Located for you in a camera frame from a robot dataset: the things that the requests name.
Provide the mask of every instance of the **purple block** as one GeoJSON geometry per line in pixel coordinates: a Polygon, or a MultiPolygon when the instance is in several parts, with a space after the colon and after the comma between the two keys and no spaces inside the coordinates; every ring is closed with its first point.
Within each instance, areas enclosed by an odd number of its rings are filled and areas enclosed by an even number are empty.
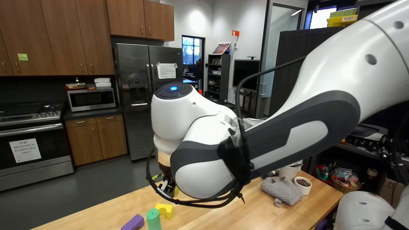
{"type": "Polygon", "coordinates": [[[145,224],[145,219],[141,214],[135,215],[131,220],[128,220],[122,230],[137,230],[145,224]]]}

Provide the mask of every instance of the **wooden table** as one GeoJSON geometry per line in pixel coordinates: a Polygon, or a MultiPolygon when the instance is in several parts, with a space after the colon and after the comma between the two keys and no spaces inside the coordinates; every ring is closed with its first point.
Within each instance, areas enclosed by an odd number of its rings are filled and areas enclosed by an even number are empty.
{"type": "MultiPolygon", "coordinates": [[[[262,180],[255,178],[243,189],[246,204],[241,199],[218,209],[174,204],[174,217],[170,219],[162,217],[162,226],[164,230],[312,228],[337,206],[343,192],[303,171],[300,174],[311,178],[314,186],[311,194],[293,206],[277,206],[274,197],[261,190],[262,180]]],[[[38,230],[121,228],[137,213],[145,217],[156,203],[169,201],[156,194],[151,186],[146,186],[39,226],[38,230]]]]}

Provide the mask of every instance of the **floor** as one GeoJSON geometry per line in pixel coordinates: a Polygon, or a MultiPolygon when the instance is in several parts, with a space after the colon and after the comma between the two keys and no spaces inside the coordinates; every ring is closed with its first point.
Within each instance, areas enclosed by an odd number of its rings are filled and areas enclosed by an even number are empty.
{"type": "MultiPolygon", "coordinates": [[[[0,192],[0,228],[27,230],[149,185],[146,160],[122,155],[0,192]]],[[[153,173],[159,172],[156,160],[153,173]]]]}

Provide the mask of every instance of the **paper sign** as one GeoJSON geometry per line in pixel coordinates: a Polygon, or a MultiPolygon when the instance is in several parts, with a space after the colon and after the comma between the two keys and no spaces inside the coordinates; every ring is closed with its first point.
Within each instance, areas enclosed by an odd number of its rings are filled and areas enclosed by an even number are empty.
{"type": "Polygon", "coordinates": [[[177,67],[178,65],[174,62],[160,62],[158,66],[158,76],[159,79],[173,79],[177,77],[177,67]]]}
{"type": "Polygon", "coordinates": [[[29,61],[29,53],[17,53],[20,61],[29,61]]]}
{"type": "Polygon", "coordinates": [[[41,158],[36,137],[11,141],[16,162],[26,162],[41,158]]]}

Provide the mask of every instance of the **stainless steel refrigerator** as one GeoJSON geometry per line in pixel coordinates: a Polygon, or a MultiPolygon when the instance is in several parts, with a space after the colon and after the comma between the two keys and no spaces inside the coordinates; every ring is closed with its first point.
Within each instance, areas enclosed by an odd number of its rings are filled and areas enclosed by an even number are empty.
{"type": "Polygon", "coordinates": [[[141,159],[154,146],[153,93],[169,81],[182,81],[182,48],[137,43],[116,43],[114,48],[130,155],[141,159]]]}

